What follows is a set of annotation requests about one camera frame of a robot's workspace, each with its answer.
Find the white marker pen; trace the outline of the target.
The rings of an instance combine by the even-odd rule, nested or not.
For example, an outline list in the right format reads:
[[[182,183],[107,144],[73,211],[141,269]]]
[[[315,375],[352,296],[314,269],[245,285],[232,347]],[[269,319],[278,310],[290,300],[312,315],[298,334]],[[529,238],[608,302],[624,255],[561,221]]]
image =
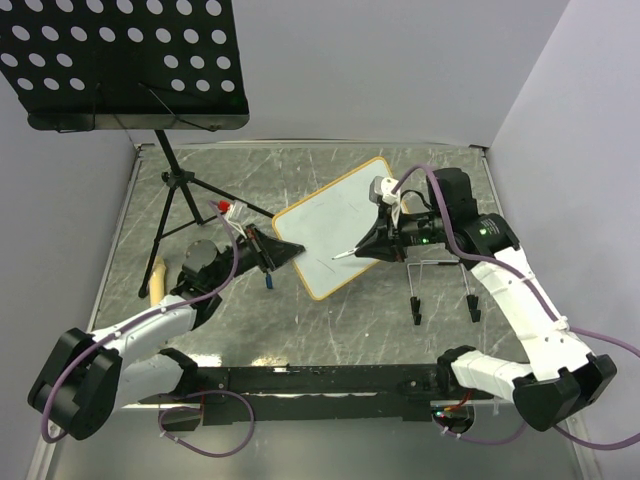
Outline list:
[[[356,251],[357,251],[357,248],[349,249],[349,250],[347,250],[345,252],[342,252],[342,253],[339,253],[339,254],[335,255],[334,257],[332,257],[332,260],[339,260],[339,259],[347,258],[349,256],[354,255]]]

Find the yellow framed small whiteboard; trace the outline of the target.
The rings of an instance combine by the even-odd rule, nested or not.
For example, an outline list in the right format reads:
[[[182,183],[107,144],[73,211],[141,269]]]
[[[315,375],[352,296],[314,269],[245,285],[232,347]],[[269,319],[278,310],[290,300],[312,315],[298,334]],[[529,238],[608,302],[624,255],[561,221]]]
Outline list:
[[[355,247],[374,224],[377,205],[369,200],[376,176],[391,177],[391,167],[374,157],[277,213],[272,228],[281,240],[306,251],[293,265],[307,293],[321,301],[377,264],[374,259],[332,260]]]

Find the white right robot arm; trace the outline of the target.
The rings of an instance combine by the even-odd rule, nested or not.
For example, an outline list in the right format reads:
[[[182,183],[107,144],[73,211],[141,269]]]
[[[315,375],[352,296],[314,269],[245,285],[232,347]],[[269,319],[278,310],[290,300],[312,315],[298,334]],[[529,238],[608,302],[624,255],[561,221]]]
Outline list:
[[[448,398],[476,390],[510,401],[537,431],[591,405],[617,373],[613,360],[571,332],[506,220],[479,212],[465,172],[428,169],[426,178],[428,207],[417,214],[403,212],[399,181],[371,181],[369,199],[378,213],[354,256],[402,262],[411,247],[443,244],[491,295],[527,356],[518,363],[471,346],[449,349],[437,360],[438,390]]]

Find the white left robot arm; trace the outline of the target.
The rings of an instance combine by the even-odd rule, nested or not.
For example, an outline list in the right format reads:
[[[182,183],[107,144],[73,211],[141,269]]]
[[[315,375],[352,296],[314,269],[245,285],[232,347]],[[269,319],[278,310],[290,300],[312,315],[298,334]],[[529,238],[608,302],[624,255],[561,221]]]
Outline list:
[[[154,395],[189,400],[198,387],[198,365],[163,342],[207,322],[234,278],[253,268],[271,273],[304,250],[255,225],[232,237],[224,250],[210,240],[192,243],[176,287],[158,305],[107,328],[62,334],[28,393],[28,404],[41,413],[44,425],[54,423],[84,440],[125,405]]]

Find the wooden rolling pin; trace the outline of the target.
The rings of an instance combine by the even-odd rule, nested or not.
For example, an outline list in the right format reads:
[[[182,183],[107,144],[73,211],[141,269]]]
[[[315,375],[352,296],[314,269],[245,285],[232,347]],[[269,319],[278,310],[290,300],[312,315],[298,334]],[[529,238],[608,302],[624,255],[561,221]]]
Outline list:
[[[166,271],[167,267],[164,259],[157,256],[154,260],[148,281],[149,301],[151,306],[158,305],[166,295]]]

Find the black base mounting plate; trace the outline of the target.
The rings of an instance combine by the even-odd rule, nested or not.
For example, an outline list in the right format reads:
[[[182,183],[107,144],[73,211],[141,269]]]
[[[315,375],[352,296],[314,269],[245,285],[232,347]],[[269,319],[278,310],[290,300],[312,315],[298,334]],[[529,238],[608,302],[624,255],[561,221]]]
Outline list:
[[[258,421],[400,418],[432,420],[436,406],[468,390],[442,388],[434,364],[201,367],[187,394],[224,388],[245,398]]]

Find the black perforated music stand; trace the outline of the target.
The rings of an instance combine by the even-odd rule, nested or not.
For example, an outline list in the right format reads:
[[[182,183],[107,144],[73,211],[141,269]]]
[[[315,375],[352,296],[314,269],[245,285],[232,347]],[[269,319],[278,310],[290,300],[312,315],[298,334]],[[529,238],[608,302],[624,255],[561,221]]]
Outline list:
[[[1,71],[58,133],[231,131],[250,118],[229,1],[5,1]]]

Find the aluminium rail frame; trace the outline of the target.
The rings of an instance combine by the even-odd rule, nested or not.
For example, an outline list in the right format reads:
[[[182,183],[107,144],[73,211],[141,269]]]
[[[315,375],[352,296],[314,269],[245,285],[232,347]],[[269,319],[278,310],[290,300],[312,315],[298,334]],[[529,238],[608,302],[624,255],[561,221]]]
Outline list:
[[[374,397],[410,402],[479,393],[511,402],[526,426],[546,431],[592,404],[616,374],[610,357],[596,355],[551,304],[530,271],[525,252],[506,220],[480,214],[468,175],[456,167],[426,168],[426,209],[402,210],[402,181],[376,177],[370,198],[378,214],[352,250],[357,258],[402,262],[409,248],[443,244],[494,298],[527,353],[524,363],[486,355],[463,345],[435,363],[398,368],[377,378],[362,367],[246,367],[229,373],[221,394],[246,401],[252,395]],[[180,403],[214,391],[210,369],[173,348],[156,344],[193,331],[221,304],[221,291],[258,268],[272,272],[306,253],[307,244],[277,239],[249,225],[235,229],[233,205],[215,212],[230,245],[190,246],[173,291],[157,306],[96,332],[71,329],[57,341],[27,397],[45,424],[83,440],[117,409],[154,396]]]

